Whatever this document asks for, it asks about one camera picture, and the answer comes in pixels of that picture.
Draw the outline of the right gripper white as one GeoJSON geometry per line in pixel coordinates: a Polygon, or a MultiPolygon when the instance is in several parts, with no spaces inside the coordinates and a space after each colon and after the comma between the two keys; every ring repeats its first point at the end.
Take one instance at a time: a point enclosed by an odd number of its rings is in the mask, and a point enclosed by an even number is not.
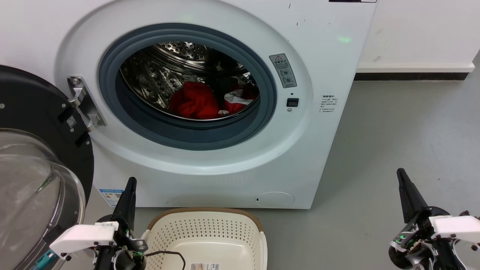
{"type": "Polygon", "coordinates": [[[456,246],[464,242],[479,251],[479,218],[467,211],[452,216],[428,207],[405,169],[397,169],[397,178],[406,225],[390,242],[391,262],[403,270],[466,270],[456,246]]]}

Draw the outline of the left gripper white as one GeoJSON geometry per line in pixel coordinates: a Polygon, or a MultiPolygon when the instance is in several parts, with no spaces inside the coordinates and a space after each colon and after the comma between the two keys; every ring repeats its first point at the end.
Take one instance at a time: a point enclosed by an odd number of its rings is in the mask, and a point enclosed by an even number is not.
{"type": "Polygon", "coordinates": [[[50,244],[51,251],[69,260],[70,254],[90,249],[94,251],[95,270],[144,270],[144,253],[149,246],[144,239],[132,236],[136,202],[137,179],[130,177],[113,214],[94,225],[72,226],[50,244]]]}

